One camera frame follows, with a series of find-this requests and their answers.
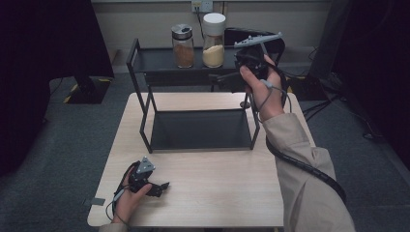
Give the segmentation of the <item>black metal shelf rack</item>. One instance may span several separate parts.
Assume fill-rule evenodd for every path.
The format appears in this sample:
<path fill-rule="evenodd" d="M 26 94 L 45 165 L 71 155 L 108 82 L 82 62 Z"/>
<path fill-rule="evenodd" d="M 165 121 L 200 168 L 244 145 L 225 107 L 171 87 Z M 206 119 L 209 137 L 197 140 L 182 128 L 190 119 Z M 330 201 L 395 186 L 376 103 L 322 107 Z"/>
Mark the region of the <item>black metal shelf rack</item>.
<path fill-rule="evenodd" d="M 196 47 L 194 64 L 190 68 L 178 68 L 173 62 L 173 50 L 170 48 L 142 48 L 138 40 L 132 43 L 127 58 L 127 67 L 142 110 L 139 132 L 150 153 L 159 150 L 195 150 L 195 149 L 252 149 L 260 127 L 249 130 L 248 116 L 256 114 L 256 106 L 251 95 L 238 92 L 244 99 L 237 105 L 222 109 L 177 109 L 160 110 L 150 90 L 141 95 L 136 76 L 141 73 L 146 86 L 154 87 L 219 87 L 223 82 L 211 81 L 209 74 L 218 75 L 238 73 L 235 65 L 235 53 L 239 48 L 235 42 L 246 39 L 249 35 L 275 35 L 270 32 L 242 28 L 225 30 L 224 61 L 218 68 L 208 68 L 202 62 L 202 49 Z M 285 49 L 282 37 L 266 42 L 268 54 L 278 61 Z"/>

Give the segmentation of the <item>black stand base yellow tape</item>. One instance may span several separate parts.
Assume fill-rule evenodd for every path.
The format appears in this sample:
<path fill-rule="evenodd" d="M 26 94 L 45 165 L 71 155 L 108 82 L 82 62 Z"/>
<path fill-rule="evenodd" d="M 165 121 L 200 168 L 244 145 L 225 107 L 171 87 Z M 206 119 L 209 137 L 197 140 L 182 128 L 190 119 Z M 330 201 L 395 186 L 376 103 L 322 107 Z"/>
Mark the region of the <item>black stand base yellow tape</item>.
<path fill-rule="evenodd" d="M 76 83 L 64 103 L 69 104 L 100 104 L 111 83 L 111 78 L 91 78 L 87 76 L 81 84 Z"/>
<path fill-rule="evenodd" d="M 327 96 L 318 78 L 290 78 L 288 79 L 289 91 L 299 101 L 324 101 Z"/>

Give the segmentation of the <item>white wall socket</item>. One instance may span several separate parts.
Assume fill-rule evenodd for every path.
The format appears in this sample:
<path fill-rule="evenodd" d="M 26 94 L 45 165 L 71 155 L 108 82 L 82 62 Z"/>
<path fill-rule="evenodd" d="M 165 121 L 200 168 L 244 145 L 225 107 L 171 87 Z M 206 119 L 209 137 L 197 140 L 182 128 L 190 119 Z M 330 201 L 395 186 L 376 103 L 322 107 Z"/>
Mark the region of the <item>white wall socket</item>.
<path fill-rule="evenodd" d="M 211 13 L 214 10 L 213 0 L 191 0 L 191 10 L 194 13 Z"/>

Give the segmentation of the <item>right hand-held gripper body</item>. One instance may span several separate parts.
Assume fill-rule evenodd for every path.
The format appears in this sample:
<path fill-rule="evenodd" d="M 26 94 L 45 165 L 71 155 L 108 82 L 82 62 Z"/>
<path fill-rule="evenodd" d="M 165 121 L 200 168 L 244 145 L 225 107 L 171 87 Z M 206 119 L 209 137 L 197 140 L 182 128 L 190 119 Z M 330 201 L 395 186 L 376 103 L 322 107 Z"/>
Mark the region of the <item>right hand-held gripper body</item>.
<path fill-rule="evenodd" d="M 239 51 L 235 53 L 236 67 L 246 66 L 258 79 L 266 79 L 270 63 L 267 63 L 264 58 L 268 54 L 265 43 L 278 40 L 281 37 L 281 32 L 267 36 L 249 35 L 246 39 L 235 42 L 234 47 L 239 48 Z"/>

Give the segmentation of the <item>person's left hand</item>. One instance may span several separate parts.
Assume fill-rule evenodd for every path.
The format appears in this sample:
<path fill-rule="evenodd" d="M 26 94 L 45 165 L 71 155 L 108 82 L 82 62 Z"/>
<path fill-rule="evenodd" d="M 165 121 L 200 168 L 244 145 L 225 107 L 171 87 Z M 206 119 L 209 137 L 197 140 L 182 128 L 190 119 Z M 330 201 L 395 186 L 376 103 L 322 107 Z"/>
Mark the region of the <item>person's left hand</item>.
<path fill-rule="evenodd" d="M 152 188 L 151 184 L 145 185 L 138 192 L 132 192 L 129 190 L 129 176 L 132 173 L 132 169 L 128 171 L 125 180 L 123 181 L 124 191 L 119 199 L 116 201 L 116 207 L 112 223 L 129 222 L 129 219 L 133 215 L 133 212 L 138 207 L 140 200 L 149 192 Z"/>

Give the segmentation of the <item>grey tape strip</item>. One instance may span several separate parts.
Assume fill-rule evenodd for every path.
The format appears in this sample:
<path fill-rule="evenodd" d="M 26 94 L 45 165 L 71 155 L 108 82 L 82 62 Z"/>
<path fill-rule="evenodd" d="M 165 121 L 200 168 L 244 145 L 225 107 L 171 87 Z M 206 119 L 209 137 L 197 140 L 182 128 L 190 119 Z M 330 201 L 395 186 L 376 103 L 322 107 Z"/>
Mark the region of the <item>grey tape strip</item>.
<path fill-rule="evenodd" d="M 93 198 L 84 199 L 82 204 L 84 206 L 93 206 L 93 205 L 103 206 L 104 202 L 105 202 L 105 199 L 103 198 L 93 197 Z"/>

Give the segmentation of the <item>dark curtain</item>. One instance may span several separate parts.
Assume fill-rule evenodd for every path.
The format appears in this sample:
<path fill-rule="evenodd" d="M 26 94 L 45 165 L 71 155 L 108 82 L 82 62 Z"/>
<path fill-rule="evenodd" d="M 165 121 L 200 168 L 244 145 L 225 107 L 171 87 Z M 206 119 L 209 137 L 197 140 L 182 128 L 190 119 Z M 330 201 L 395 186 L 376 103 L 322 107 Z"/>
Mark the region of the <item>dark curtain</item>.
<path fill-rule="evenodd" d="M 410 165 L 410 0 L 352 0 L 334 70 Z"/>
<path fill-rule="evenodd" d="M 25 160 L 49 81 L 113 76 L 91 0 L 0 0 L 0 177 Z"/>

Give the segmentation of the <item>person's right hand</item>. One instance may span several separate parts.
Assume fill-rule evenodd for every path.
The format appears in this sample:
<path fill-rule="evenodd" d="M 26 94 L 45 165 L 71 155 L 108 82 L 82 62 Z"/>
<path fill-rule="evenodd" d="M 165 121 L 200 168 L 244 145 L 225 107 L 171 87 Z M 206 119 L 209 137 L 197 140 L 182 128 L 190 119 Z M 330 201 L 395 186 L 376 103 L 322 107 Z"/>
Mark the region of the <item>person's right hand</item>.
<path fill-rule="evenodd" d="M 273 69 L 275 64 L 269 56 L 264 56 L 267 63 L 271 66 L 268 68 L 266 85 L 262 80 L 258 79 L 249 68 L 242 66 L 240 74 L 246 82 L 246 92 L 253 95 L 256 108 L 259 111 L 259 119 L 261 122 L 269 120 L 273 117 L 284 113 L 281 104 L 281 81 L 279 74 Z"/>

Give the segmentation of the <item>white-lidded jar with yellow powder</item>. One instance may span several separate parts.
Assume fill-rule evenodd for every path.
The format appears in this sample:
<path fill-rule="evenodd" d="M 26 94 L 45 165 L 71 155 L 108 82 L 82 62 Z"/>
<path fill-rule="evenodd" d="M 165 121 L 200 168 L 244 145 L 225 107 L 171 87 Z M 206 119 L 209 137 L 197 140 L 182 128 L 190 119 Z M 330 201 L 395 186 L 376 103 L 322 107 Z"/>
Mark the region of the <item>white-lidded jar with yellow powder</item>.
<path fill-rule="evenodd" d="M 225 16 L 209 13 L 203 16 L 204 45 L 202 61 L 206 67 L 217 68 L 224 59 Z"/>

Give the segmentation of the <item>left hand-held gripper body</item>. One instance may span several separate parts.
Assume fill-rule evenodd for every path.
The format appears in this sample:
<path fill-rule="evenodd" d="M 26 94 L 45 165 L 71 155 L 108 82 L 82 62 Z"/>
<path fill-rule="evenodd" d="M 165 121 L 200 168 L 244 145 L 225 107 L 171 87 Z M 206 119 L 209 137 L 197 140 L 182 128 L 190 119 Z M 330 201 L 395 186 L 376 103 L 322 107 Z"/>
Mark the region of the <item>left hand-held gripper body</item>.
<path fill-rule="evenodd" d="M 156 169 L 147 157 L 132 164 L 132 172 L 129 176 L 129 187 L 132 192 L 138 192 L 148 184 L 148 178 Z"/>

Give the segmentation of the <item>glass jar with brown powder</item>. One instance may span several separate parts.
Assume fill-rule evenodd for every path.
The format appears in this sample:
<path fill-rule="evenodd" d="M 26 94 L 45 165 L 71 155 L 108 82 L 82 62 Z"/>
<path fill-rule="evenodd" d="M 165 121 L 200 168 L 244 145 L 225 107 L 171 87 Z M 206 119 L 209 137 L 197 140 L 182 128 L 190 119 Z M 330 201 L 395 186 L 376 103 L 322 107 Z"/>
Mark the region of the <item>glass jar with brown powder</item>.
<path fill-rule="evenodd" d="M 178 68 L 190 68 L 194 63 L 192 29 L 187 24 L 171 27 L 173 53 Z"/>

